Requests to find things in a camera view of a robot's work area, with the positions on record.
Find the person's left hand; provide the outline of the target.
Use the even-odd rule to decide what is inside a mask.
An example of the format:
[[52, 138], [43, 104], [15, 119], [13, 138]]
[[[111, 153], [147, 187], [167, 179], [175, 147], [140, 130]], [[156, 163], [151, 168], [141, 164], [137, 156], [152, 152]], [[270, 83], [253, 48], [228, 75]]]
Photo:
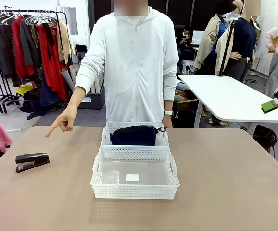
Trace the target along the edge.
[[173, 127], [171, 115], [164, 115], [163, 125], [164, 125], [165, 128], [172, 128]]

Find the person's right hand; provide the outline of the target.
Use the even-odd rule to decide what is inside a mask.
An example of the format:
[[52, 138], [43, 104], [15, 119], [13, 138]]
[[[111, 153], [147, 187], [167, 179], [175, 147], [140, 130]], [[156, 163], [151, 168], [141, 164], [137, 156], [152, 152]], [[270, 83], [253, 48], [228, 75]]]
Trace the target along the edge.
[[76, 115], [75, 107], [67, 107], [51, 124], [45, 137], [48, 138], [56, 128], [60, 128], [62, 132], [72, 131]]

